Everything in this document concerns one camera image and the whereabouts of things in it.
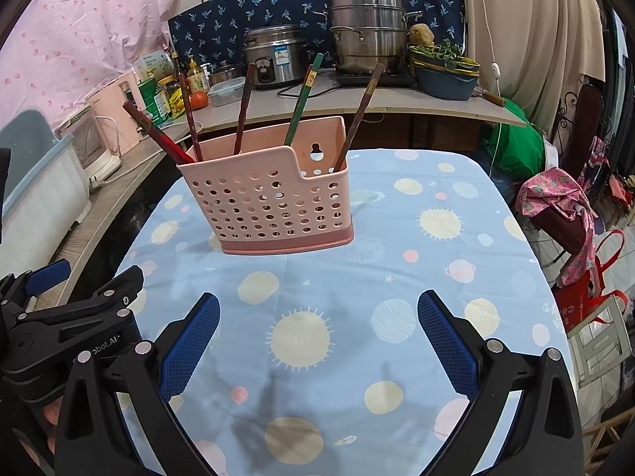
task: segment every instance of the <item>pink curtain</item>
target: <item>pink curtain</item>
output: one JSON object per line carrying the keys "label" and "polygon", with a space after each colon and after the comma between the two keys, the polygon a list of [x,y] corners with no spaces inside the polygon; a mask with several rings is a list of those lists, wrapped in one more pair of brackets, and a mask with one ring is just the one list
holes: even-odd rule
{"label": "pink curtain", "polygon": [[33,0],[0,50],[0,127],[38,107],[56,126],[166,45],[174,0]]}

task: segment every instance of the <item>pot handle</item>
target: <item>pot handle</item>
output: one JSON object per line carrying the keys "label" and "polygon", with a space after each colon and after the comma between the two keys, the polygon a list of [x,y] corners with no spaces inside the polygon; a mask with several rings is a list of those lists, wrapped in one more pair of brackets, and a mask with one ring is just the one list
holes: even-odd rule
{"label": "pot handle", "polygon": [[361,33],[361,30],[357,30],[356,28],[353,28],[353,27],[331,27],[328,30],[331,33],[337,33],[340,30],[352,30],[353,32],[356,32],[357,34],[360,35],[360,41],[364,40],[364,34]]}

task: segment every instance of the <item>chopstick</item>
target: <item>chopstick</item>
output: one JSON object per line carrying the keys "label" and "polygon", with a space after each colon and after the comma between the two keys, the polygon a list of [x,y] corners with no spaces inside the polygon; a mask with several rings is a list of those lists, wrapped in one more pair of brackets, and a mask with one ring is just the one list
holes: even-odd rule
{"label": "chopstick", "polygon": [[289,131],[287,132],[287,137],[285,138],[286,146],[291,146],[291,143],[293,142],[293,136],[295,136],[295,133],[298,130],[298,125],[300,123],[300,118],[302,118],[302,112],[304,111],[304,106],[306,106],[307,104],[307,99],[309,98],[311,87],[313,87],[313,83],[316,80],[316,76],[318,75],[318,70],[319,70],[319,67],[322,65],[323,59],[324,59],[323,54],[316,55],[316,58],[313,61],[313,66],[310,68],[309,73],[304,79],[304,83],[302,84],[302,90],[300,91],[300,96],[295,105],[295,110],[293,111],[293,117],[291,117]]}
{"label": "chopstick", "polygon": [[139,109],[135,107],[135,105],[126,101],[123,104],[123,108],[126,110],[126,113],[130,115],[130,117],[141,126],[142,129],[147,132],[148,136],[150,136],[156,144],[158,144],[163,151],[169,155],[176,164],[189,164],[193,163],[194,159],[192,159],[188,154],[183,152],[183,149],[179,147],[172,139],[159,127],[154,125],[150,121],[150,119],[144,115]]}
{"label": "chopstick", "polygon": [[242,133],[244,132],[244,123],[247,120],[247,106],[249,98],[252,96],[253,81],[256,78],[256,65],[251,63],[247,67],[247,76],[245,77],[244,87],[242,89],[242,100],[240,102],[240,114],[238,115],[238,128],[236,129],[236,143],[234,144],[234,155],[240,154],[242,145]]}
{"label": "chopstick", "polygon": [[187,83],[185,82],[185,75],[181,66],[179,66],[179,59],[177,53],[172,54],[172,60],[174,64],[174,71],[179,79],[181,85],[181,94],[183,95],[183,106],[185,107],[185,116],[187,117],[187,125],[190,128],[190,136],[192,137],[192,145],[194,146],[194,156],[197,161],[202,161],[201,145],[198,141],[198,132],[196,132],[196,124],[194,123],[194,116],[192,115],[192,105],[190,104],[190,97],[187,93]]}
{"label": "chopstick", "polygon": [[361,98],[360,107],[353,118],[353,123],[350,126],[348,135],[346,136],[346,141],[344,141],[340,155],[337,157],[337,161],[335,161],[335,168],[333,169],[333,172],[339,172],[342,169],[344,159],[346,159],[346,153],[353,142],[357,129],[360,127],[361,120],[364,118],[364,113],[366,112],[368,104],[370,104],[370,99],[373,97],[373,93],[375,92],[375,88],[377,87],[377,83],[379,82],[379,78],[382,76],[382,73],[383,65],[378,64],[375,67],[375,71],[373,71],[372,77],[370,77],[368,85],[366,86],[366,91],[364,92],[364,96]]}

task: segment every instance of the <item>hole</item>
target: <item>hole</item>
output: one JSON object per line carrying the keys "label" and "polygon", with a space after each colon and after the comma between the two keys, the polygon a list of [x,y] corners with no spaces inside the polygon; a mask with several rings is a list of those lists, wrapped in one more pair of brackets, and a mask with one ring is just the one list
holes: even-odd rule
{"label": "hole", "polygon": [[319,148],[319,144],[313,143],[311,145],[311,159],[313,161],[322,161],[324,158],[324,152],[322,152]]}

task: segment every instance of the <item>pink floral cloth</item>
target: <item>pink floral cloth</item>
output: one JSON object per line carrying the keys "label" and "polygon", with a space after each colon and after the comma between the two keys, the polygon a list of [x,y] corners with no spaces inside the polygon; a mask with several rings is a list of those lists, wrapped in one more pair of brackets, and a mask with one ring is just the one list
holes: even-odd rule
{"label": "pink floral cloth", "polygon": [[594,213],[580,185],[560,168],[551,168],[532,177],[522,185],[516,197],[516,210],[523,216],[534,217],[548,207],[571,221],[580,214],[586,230],[582,251],[569,258],[556,279],[556,284],[562,288],[576,282],[594,266]]}

